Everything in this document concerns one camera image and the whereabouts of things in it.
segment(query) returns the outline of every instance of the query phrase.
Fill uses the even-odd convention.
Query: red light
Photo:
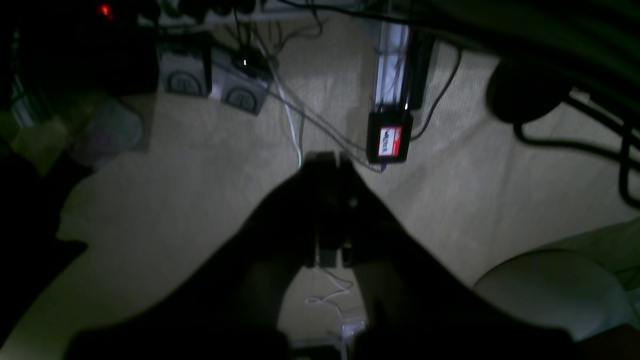
[[[102,4],[98,6],[98,12],[105,16],[107,19],[113,20],[113,11],[111,10],[111,5]]]

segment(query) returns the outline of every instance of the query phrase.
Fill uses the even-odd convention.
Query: black pants
[[[40,177],[19,155],[0,158],[0,347],[37,296],[85,249],[59,241],[60,209],[73,187],[91,174],[67,154]]]

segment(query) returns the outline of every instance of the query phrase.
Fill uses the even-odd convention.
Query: floor
[[[286,85],[360,144],[374,65],[362,28],[355,20],[333,17],[319,40],[294,40],[280,58]],[[426,104],[444,85],[454,55],[452,47],[441,46]],[[638,217],[617,194],[616,165],[578,152],[524,146],[490,115],[484,90],[497,63],[492,56],[465,52],[457,78],[427,133],[412,144],[407,162],[383,174],[358,168],[406,230],[468,286],[517,254]],[[285,111],[272,99],[257,118],[170,94],[126,101],[148,115],[148,142],[72,192],[59,237],[83,240],[89,249],[41,294],[1,359],[60,358],[79,329],[119,322],[155,304],[296,171]],[[45,171],[64,131],[59,122],[25,130],[14,146]],[[612,146],[618,141],[566,106],[527,131]],[[29,145],[28,138],[39,145]],[[304,151],[330,149],[337,146],[307,124]],[[639,183],[633,186],[640,193]],[[635,232],[621,237],[635,236],[639,228],[636,222]],[[284,302],[280,328],[293,340],[339,332],[342,322],[334,308],[304,303],[307,296],[333,291],[323,275],[301,272]],[[356,289],[340,304],[357,313],[359,301]]]

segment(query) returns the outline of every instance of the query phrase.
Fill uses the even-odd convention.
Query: white cable
[[[258,44],[258,47],[260,48],[260,52],[262,53],[264,58],[267,59],[267,62],[269,64],[269,70],[273,75],[273,81],[276,83],[276,86],[278,87],[278,92],[280,93],[280,97],[283,98],[285,101],[288,101],[287,94],[285,93],[284,88],[282,87],[282,83],[280,82],[280,76],[278,75],[278,72],[273,66],[273,62],[270,59],[269,53],[267,53],[267,49],[264,46],[264,42],[262,41],[262,38],[260,37],[260,35],[257,33],[255,29],[252,29],[252,33],[256,39],[256,43]],[[296,152],[298,153],[298,170],[299,170],[302,167],[302,151],[300,150],[300,146],[298,145],[298,139],[296,138],[296,126],[294,125],[293,115],[291,115],[291,109],[289,108],[289,105],[285,104],[284,108],[285,108],[285,111],[287,112],[287,117],[289,118],[289,127],[291,128],[291,140],[293,140],[293,146],[295,146]]]
[[[330,299],[336,297],[336,296],[340,296],[340,295],[349,295],[351,293],[351,288],[353,287],[353,281],[349,281],[349,280],[345,280],[345,279],[341,279],[340,277],[337,277],[336,275],[334,275],[333,273],[331,273],[329,270],[322,268],[318,265],[316,265],[316,267],[314,268],[315,272],[322,272],[324,273],[327,278],[329,278],[329,280],[336,285],[336,287],[338,287],[338,290],[327,295],[324,297],[320,297],[320,296],[312,296],[312,297],[308,297],[305,299],[305,304],[308,305],[318,305],[318,304],[328,304],[331,305],[333,307],[335,307],[336,311],[338,312],[338,316],[340,316],[340,319],[348,322],[350,320],[354,320],[357,318],[361,318],[361,316],[355,316],[355,317],[351,317],[348,318],[345,316],[345,313],[348,313],[348,310],[343,310],[340,308],[340,306],[334,302],[331,301]]]

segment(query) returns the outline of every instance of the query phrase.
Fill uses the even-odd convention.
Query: label
[[[378,156],[398,156],[401,131],[401,127],[383,127],[381,129]]]

